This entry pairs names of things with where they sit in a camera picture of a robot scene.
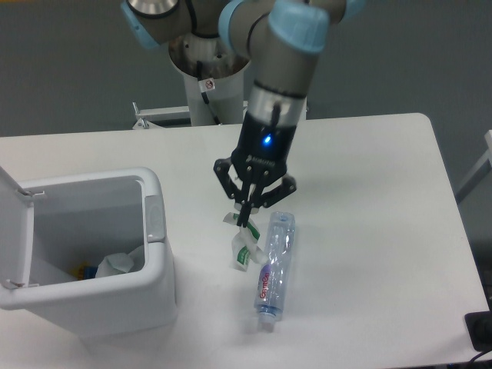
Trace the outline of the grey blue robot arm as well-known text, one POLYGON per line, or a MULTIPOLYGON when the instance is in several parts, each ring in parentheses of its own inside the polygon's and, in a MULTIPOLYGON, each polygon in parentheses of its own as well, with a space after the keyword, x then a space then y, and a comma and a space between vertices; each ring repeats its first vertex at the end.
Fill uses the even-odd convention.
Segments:
POLYGON ((296 190, 287 157, 327 31, 362 1, 124 1, 136 38, 153 48, 183 35, 220 39, 257 66, 238 145, 214 172, 245 227, 296 190))

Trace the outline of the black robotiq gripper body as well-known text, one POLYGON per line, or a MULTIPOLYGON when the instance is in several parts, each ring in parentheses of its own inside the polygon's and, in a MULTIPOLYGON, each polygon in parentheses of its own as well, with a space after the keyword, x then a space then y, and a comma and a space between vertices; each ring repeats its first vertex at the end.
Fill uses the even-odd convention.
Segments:
POLYGON ((256 81, 251 89, 231 162, 246 185, 272 185, 287 173, 287 157, 307 97, 269 88, 256 81))

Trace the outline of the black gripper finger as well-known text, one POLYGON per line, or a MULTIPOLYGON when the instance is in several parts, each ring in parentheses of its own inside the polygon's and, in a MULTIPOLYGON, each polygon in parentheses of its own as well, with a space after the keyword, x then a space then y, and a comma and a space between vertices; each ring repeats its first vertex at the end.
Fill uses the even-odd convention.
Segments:
POLYGON ((229 175, 231 166, 230 158, 219 158, 215 161, 213 169, 227 197, 234 200, 234 204, 239 206, 237 226, 246 226, 250 217, 248 193, 240 190, 233 182, 229 175))
POLYGON ((284 175, 278 186, 270 191, 264 192, 264 189, 268 186, 267 181, 269 179, 270 177, 264 173, 260 177, 258 183, 254 186, 254 190, 250 195, 248 202, 245 204, 245 223, 248 223, 254 209, 259 209, 261 207, 269 208, 297 190, 297 183, 294 177, 284 175))

